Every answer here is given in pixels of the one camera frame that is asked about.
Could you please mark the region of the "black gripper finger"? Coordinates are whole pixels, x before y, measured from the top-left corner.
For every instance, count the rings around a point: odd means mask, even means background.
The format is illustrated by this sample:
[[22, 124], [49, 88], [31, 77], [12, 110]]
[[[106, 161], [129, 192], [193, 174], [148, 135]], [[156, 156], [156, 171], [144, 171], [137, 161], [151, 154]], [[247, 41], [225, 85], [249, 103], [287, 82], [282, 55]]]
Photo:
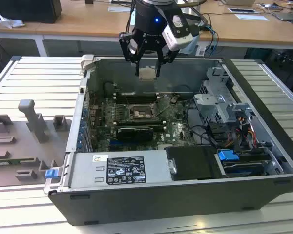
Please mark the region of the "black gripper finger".
[[119, 43], [126, 61], [135, 64], [135, 76], [139, 75], [140, 60], [146, 50], [147, 40], [141, 33], [119, 34]]
[[172, 63], [175, 60], [176, 56], [179, 54], [180, 50], [171, 51], [170, 49], [168, 49], [168, 52], [164, 55], [163, 54], [163, 48], [165, 46], [164, 43], [162, 41], [156, 41], [156, 42], [157, 42], [156, 52], [158, 57], [157, 63], [156, 63], [156, 77], [159, 77], [162, 65], [166, 63]]

